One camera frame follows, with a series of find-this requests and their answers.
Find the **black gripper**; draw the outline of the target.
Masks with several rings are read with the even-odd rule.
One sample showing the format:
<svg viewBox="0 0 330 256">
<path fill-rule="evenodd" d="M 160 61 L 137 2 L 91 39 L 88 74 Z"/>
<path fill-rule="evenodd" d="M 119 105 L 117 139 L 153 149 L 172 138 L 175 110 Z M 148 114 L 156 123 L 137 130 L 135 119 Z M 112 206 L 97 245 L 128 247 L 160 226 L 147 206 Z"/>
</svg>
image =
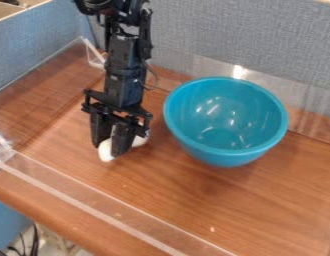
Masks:
<svg viewBox="0 0 330 256">
<path fill-rule="evenodd" d="M 91 115 L 92 144 L 111 138 L 113 157 L 123 155 L 135 140 L 135 136 L 145 137 L 149 134 L 149 122 L 153 117 L 143 104 L 147 75 L 121 77 L 108 75 L 103 91 L 84 90 L 81 110 Z"/>
</svg>

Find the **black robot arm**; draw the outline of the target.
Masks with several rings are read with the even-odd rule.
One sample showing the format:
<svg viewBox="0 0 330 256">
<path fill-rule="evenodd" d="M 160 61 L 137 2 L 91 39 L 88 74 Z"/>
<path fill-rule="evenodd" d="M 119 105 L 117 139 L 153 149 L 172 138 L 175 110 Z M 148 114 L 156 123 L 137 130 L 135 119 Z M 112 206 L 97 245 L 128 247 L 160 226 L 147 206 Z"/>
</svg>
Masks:
<svg viewBox="0 0 330 256">
<path fill-rule="evenodd" d="M 104 62 L 103 91 L 87 89 L 83 111 L 91 115 L 92 144 L 109 144 L 116 158 L 135 139 L 149 135 L 152 113 L 143 106 L 151 58 L 151 17 L 148 0 L 73 0 L 79 11 L 95 16 L 105 31 L 108 57 Z"/>
</svg>

